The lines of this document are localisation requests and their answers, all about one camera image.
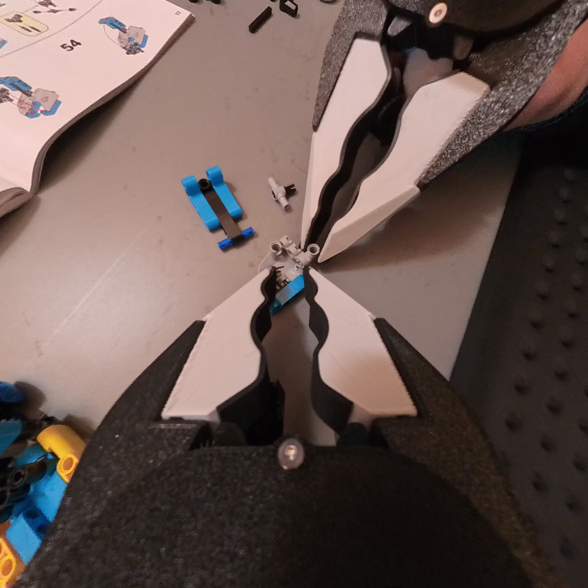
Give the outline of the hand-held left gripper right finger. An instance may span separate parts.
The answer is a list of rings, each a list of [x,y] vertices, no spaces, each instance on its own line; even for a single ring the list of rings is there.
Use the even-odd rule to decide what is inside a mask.
[[[376,326],[376,317],[315,269],[305,270],[313,353],[311,401],[341,435],[349,423],[416,416],[417,409]]]

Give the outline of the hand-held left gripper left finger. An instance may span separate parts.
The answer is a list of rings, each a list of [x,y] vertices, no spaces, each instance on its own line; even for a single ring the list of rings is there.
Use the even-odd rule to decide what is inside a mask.
[[[202,330],[161,411],[162,420],[228,422],[237,395],[262,375],[254,313],[275,293],[275,269],[265,269],[203,319]]]

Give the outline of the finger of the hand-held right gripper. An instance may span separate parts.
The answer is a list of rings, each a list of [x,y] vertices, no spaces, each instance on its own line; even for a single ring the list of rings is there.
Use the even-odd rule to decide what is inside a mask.
[[[418,181],[489,90],[484,81],[459,72],[416,91],[401,114],[391,150],[362,181],[349,212],[332,226],[319,262],[343,252],[419,194]]]
[[[401,87],[378,40],[355,38],[313,132],[302,247],[345,251],[401,209]],[[390,139],[385,157],[367,174],[345,210],[334,201],[349,180],[362,138],[374,130]]]

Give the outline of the blue grey brick assembly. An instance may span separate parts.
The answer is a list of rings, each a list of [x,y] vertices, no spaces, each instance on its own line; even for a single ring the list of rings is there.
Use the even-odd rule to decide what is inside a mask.
[[[283,310],[304,289],[303,270],[319,253],[319,245],[312,243],[303,250],[288,236],[270,244],[269,253],[260,263],[258,271],[276,268],[276,296],[270,305],[272,316]]]

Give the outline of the grey connector with black pin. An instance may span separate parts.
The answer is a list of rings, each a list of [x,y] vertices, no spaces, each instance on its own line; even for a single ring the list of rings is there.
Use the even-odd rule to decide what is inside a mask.
[[[291,207],[289,198],[296,193],[296,186],[294,184],[287,186],[280,185],[272,176],[268,178],[268,185],[270,187],[273,200],[280,204],[285,211],[290,211]]]

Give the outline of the grey desk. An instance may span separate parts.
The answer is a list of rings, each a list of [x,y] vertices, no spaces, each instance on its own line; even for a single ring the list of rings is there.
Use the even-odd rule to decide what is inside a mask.
[[[191,27],[133,88],[65,132],[38,196],[1,219],[1,379],[95,428],[188,326],[300,239],[325,43],[219,43]],[[317,267],[449,377],[518,165],[495,137]],[[220,250],[182,179],[219,166],[254,235]],[[291,210],[268,178],[294,184]]]

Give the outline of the pile of small brick parts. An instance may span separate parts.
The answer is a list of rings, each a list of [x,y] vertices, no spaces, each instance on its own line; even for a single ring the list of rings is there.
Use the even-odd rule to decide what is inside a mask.
[[[219,43],[325,43],[343,1],[175,1],[197,36]]]

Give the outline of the blue beams black axle assembly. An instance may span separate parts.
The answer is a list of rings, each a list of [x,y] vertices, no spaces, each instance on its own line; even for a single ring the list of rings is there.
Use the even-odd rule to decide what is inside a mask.
[[[226,236],[218,242],[220,250],[235,246],[254,235],[251,227],[241,230],[236,223],[243,213],[225,183],[219,166],[207,169],[206,178],[197,179],[190,175],[181,181],[190,202],[207,229],[223,229]]]

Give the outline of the blue yellow brick vehicle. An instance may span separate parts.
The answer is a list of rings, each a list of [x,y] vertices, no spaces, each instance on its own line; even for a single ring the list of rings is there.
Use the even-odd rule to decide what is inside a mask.
[[[12,587],[38,551],[86,447],[61,421],[26,416],[27,400],[1,382],[1,587]]]

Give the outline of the open instruction booklet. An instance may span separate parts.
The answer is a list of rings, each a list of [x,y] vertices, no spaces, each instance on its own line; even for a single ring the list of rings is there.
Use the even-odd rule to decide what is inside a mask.
[[[143,76],[193,21],[168,1],[1,1],[1,216],[61,133]]]

